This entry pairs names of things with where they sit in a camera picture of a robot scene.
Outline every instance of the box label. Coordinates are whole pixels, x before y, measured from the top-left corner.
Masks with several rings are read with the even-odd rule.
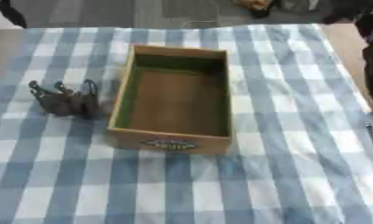
[[[188,141],[179,140],[165,140],[155,139],[143,141],[142,144],[146,144],[155,148],[159,148],[164,151],[187,151],[197,148],[196,144]]]

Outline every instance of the dark metal figurine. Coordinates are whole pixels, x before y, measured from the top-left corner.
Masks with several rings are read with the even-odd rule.
[[[84,80],[83,92],[74,92],[61,81],[54,87],[58,93],[43,89],[34,80],[29,83],[31,93],[39,105],[50,114],[57,116],[81,116],[84,119],[95,119],[99,113],[98,87],[92,80]]]

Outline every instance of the checkered tablecloth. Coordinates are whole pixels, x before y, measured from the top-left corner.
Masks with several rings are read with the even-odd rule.
[[[109,110],[133,43],[229,51],[228,155],[114,149],[105,116],[29,94],[89,78]],[[0,80],[0,223],[373,223],[369,108],[318,25],[34,29],[22,48]]]

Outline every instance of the box rim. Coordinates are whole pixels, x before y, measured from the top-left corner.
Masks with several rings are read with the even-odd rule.
[[[228,90],[228,124],[229,124],[229,135],[228,136],[205,136],[205,135],[194,135],[194,134],[182,134],[182,133],[170,133],[170,132],[160,132],[160,131],[150,131],[150,130],[140,130],[140,129],[125,129],[125,128],[117,128],[116,125],[116,119],[118,117],[118,112],[120,110],[120,106],[123,99],[123,94],[126,89],[126,85],[130,79],[130,70],[131,65],[134,62],[134,56],[137,53],[137,49],[139,47],[144,48],[167,48],[167,49],[174,49],[174,50],[196,50],[200,52],[213,52],[213,53],[223,53],[224,60],[225,60],[225,73],[226,73],[226,82],[227,82],[227,90]],[[161,45],[131,45],[130,46],[130,52],[128,54],[128,59],[126,62],[126,66],[124,70],[121,72],[121,78],[123,79],[122,86],[119,88],[116,98],[115,106],[112,110],[111,117],[109,119],[107,130],[110,131],[127,131],[132,133],[142,133],[142,134],[152,134],[152,135],[163,135],[163,136],[177,136],[177,137],[200,137],[200,138],[213,138],[213,139],[232,139],[233,134],[233,123],[232,123],[232,101],[231,101],[231,93],[230,93],[230,81],[229,81],[229,54],[226,50],[221,49],[202,49],[202,48],[196,48],[196,47],[177,47],[177,46],[161,46]]]

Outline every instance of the open wooden box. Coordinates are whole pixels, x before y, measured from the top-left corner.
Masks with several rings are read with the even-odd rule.
[[[225,51],[134,45],[108,126],[117,147],[225,153],[227,63]]]

